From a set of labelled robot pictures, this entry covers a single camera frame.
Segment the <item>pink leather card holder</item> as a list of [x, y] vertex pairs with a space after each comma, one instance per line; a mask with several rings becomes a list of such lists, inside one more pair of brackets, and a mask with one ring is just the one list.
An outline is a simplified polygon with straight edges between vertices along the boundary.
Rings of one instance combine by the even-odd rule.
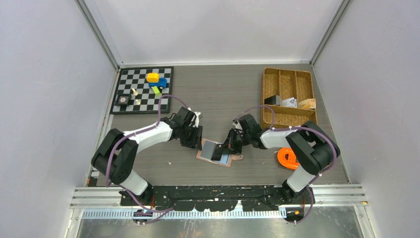
[[212, 156], [215, 153], [216, 146], [219, 145], [219, 142], [211, 141], [208, 139], [202, 139], [202, 149], [197, 152], [196, 158], [213, 163], [216, 165], [221, 165], [225, 167], [230, 167], [232, 161], [238, 161], [243, 159], [243, 155], [228, 155], [222, 154], [219, 160], [212, 160]]

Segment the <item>black credit card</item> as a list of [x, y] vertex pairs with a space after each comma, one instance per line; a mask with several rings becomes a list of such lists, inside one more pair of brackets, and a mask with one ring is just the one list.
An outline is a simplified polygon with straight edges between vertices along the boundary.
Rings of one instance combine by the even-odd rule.
[[279, 95], [270, 96], [270, 97], [264, 99], [264, 104], [265, 105], [280, 106], [281, 105], [281, 98], [280, 98]]

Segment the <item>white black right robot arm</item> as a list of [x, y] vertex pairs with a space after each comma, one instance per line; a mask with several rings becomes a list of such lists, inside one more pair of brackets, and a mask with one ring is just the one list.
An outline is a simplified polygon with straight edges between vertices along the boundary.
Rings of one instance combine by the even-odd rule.
[[299, 166], [286, 179], [281, 188], [282, 197], [288, 203], [296, 203], [323, 172], [332, 167], [340, 156], [337, 144], [313, 121], [286, 128], [262, 128], [251, 114], [234, 120], [226, 140], [217, 144], [211, 160], [222, 155], [240, 155], [242, 148], [252, 145], [258, 149], [290, 148]]

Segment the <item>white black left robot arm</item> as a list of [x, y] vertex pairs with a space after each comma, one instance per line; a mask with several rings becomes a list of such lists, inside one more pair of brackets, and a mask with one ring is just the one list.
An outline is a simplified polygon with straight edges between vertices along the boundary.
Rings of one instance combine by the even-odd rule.
[[111, 129], [91, 159], [91, 165], [109, 182], [125, 189], [126, 196], [140, 205], [147, 205], [153, 196], [152, 185], [134, 171], [136, 156], [158, 143], [178, 139], [181, 146], [201, 150], [203, 127], [200, 113], [181, 107], [170, 117], [133, 131]]

